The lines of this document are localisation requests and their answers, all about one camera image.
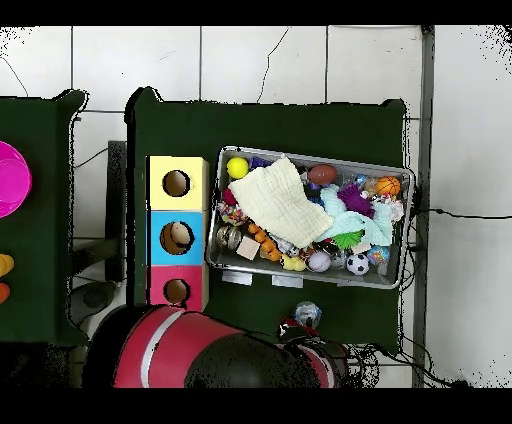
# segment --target metal tray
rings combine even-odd
[[[329,269],[322,273],[305,270],[302,272],[286,271],[279,262],[271,262],[256,255],[253,261],[237,255],[234,251],[221,249],[215,242],[215,235],[220,226],[226,225],[220,219],[220,214],[215,208],[220,200],[220,193],[229,185],[231,178],[227,173],[226,164],[234,156],[241,156],[250,159],[258,156],[262,159],[275,161],[281,157],[283,152],[269,150],[251,149],[245,147],[226,146],[219,153],[217,162],[215,191],[212,198],[212,214],[210,230],[208,234],[208,246],[206,249],[206,261],[215,268],[222,268],[230,271],[260,273],[270,275],[283,275],[287,277],[302,277],[307,280],[327,281],[336,283],[338,286],[359,286],[379,289],[393,289],[401,280],[403,264],[406,254],[407,228],[410,219],[412,194],[414,190],[414,174],[403,168],[392,168],[380,165],[369,165],[357,162],[346,162],[342,160],[326,159],[313,156],[302,156],[284,153],[290,161],[296,165],[308,168],[328,163],[336,168],[338,173],[335,184],[341,186],[343,183],[353,180],[357,174],[365,174],[372,177],[393,176],[402,184],[402,199],[404,203],[405,216],[395,224],[393,229],[393,244],[390,246],[390,260],[386,275],[377,274],[374,267],[370,268],[365,275],[353,275],[347,270]]]

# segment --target towel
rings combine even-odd
[[[295,165],[284,155],[233,181],[229,189],[256,225],[298,248],[308,246],[334,222],[306,198]]]
[[[343,201],[338,199],[339,187],[335,184],[322,189],[320,198],[324,202],[325,212],[334,218],[333,225],[315,241],[322,241],[338,234],[353,233],[364,230],[361,243],[371,243],[378,246],[391,245],[393,226],[391,224],[391,206],[380,202],[372,202],[375,214],[373,220],[360,213],[347,211]]]

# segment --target pink bowl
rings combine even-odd
[[[23,156],[0,141],[0,218],[18,209],[31,187],[32,176]]]

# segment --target basketball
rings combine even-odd
[[[375,184],[375,189],[377,194],[396,196],[400,191],[400,181],[395,177],[382,177]]]

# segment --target dark green mat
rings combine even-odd
[[[219,149],[226,145],[402,166],[401,100],[382,106],[284,106],[172,103],[157,96],[151,88],[139,89],[126,110],[129,160],[135,165],[135,280],[129,283],[137,303],[145,302],[146,296],[147,155],[202,156],[210,163],[212,181]],[[270,276],[256,274],[252,286],[245,287],[222,282],[220,273],[212,270],[210,292],[205,312],[235,326],[273,335],[297,302],[311,300],[323,310],[318,328],[322,336],[342,343],[374,342],[397,351],[397,289],[338,288],[304,281],[300,290],[274,287]]]
[[[32,190],[21,207],[0,219],[0,253],[14,269],[0,281],[11,296],[0,305],[0,341],[85,344],[67,319],[70,271],[69,130],[85,93],[52,100],[0,98],[0,140],[25,157]]]

